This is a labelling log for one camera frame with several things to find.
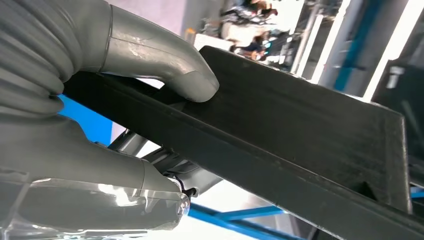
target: white wall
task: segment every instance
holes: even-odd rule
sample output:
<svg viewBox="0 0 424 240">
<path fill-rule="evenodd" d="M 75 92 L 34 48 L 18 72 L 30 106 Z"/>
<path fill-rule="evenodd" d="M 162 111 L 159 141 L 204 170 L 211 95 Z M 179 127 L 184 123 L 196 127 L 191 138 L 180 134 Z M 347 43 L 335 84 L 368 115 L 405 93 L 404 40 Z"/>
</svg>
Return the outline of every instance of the white wall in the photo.
<svg viewBox="0 0 424 240">
<path fill-rule="evenodd" d="M 187 0 L 106 0 L 180 35 Z"/>
</svg>

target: blue frame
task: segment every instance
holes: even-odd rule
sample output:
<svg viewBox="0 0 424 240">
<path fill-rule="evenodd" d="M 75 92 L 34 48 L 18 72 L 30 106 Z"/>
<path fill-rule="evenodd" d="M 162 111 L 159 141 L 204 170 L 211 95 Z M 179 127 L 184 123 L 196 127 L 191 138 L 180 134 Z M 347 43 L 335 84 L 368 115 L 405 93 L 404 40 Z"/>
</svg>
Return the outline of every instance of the blue frame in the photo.
<svg viewBox="0 0 424 240">
<path fill-rule="evenodd" d="M 265 212 L 265 210 L 273 210 L 273 213 L 276 213 L 276 207 L 272 207 L 272 208 L 263 208 L 261 207 L 259 210 L 259 212 Z M 237 217 L 237 214 L 235 214 L 236 212 L 219 212 L 219 211 L 215 211 L 212 210 L 210 208 L 204 207 L 204 206 L 200 206 L 197 204 L 192 203 L 191 204 L 191 208 L 190 211 L 188 212 L 188 215 L 192 218 L 195 219 L 199 219 L 201 221 L 222 227 L 222 228 L 226 228 L 232 231 L 235 231 L 237 233 L 252 237 L 252 238 L 256 238 L 256 239 L 261 239 L 261 240 L 305 240 L 303 238 L 297 237 L 297 236 L 293 236 L 287 233 L 283 233 L 283 232 L 279 232 L 273 229 L 268 229 L 268 228 L 264 228 L 261 225 L 255 224 L 255 223 L 251 223 L 245 220 L 236 220 L 236 221 L 232 221 L 232 220 L 227 220 L 225 219 L 225 217 L 229 217 L 229 216 L 234 216 L 235 218 L 239 219 Z"/>
<path fill-rule="evenodd" d="M 265 217 L 284 213 L 286 213 L 284 210 L 276 206 L 265 206 L 239 211 L 221 212 L 216 214 L 215 217 L 218 217 L 222 220 L 232 221 L 248 218 Z"/>
</svg>

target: black steel bar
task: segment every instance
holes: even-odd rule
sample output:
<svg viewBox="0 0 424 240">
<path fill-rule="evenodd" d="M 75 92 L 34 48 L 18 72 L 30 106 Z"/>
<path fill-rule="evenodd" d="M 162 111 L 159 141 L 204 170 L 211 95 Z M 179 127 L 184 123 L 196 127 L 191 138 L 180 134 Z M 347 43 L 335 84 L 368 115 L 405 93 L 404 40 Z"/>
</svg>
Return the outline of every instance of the black steel bar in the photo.
<svg viewBox="0 0 424 240">
<path fill-rule="evenodd" d="M 154 94 L 142 94 L 135 81 L 80 73 L 65 94 L 341 239 L 424 239 L 418 218 L 211 127 Z"/>
</svg>

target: metal pipe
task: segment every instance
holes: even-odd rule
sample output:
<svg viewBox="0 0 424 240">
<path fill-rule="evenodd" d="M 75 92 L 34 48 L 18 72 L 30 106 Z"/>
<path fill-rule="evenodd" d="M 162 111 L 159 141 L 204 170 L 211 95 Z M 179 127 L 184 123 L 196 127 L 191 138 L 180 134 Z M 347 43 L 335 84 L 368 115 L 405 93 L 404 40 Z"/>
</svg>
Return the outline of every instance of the metal pipe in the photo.
<svg viewBox="0 0 424 240">
<path fill-rule="evenodd" d="M 294 57 L 293 64 L 291 65 L 290 73 L 295 74 L 299 68 L 299 63 L 304 54 L 306 45 L 314 27 L 315 19 L 317 18 L 318 12 L 321 8 L 321 0 L 316 0 L 312 11 L 310 12 L 309 19 L 306 24 L 306 28 L 303 32 L 302 40 L 300 41 L 299 48 L 297 48 L 296 56 Z"/>
</svg>

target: blue metal beam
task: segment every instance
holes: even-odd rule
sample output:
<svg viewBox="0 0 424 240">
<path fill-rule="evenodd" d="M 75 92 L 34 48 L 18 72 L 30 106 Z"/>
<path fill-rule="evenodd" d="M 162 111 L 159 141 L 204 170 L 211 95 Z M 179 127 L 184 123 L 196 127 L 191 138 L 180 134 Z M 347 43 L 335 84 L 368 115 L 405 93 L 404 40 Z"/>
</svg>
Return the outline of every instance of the blue metal beam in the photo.
<svg viewBox="0 0 424 240">
<path fill-rule="evenodd" d="M 215 215 L 222 220 L 240 220 L 240 219 L 248 219 L 248 218 L 257 218 L 257 217 L 265 217 L 276 214 L 284 214 L 285 211 L 281 210 L 276 206 L 266 206 L 266 207 L 258 207 L 253 209 L 239 210 L 239 211 L 229 211 L 229 212 L 221 212 Z"/>
<path fill-rule="evenodd" d="M 424 189 L 420 187 L 413 186 L 410 188 L 410 192 L 412 199 L 424 198 Z"/>
<path fill-rule="evenodd" d="M 340 68 L 337 79 L 334 83 L 334 89 L 340 92 L 345 90 L 348 84 L 349 77 L 354 69 L 357 68 L 356 61 L 358 60 L 361 50 L 365 44 L 367 34 L 369 33 L 377 14 L 383 4 L 382 0 L 369 0 L 367 1 L 368 6 L 366 7 L 365 13 L 363 14 L 362 20 L 359 24 L 358 30 L 355 37 L 353 38 L 352 44 L 346 55 L 346 59 Z"/>
<path fill-rule="evenodd" d="M 229 221 L 221 219 L 221 212 L 192 203 L 188 215 L 192 218 L 226 228 L 237 233 L 261 240 L 304 240 L 303 238 L 292 236 L 287 233 L 278 232 L 272 229 L 264 228 L 258 224 L 237 220 Z"/>
</svg>

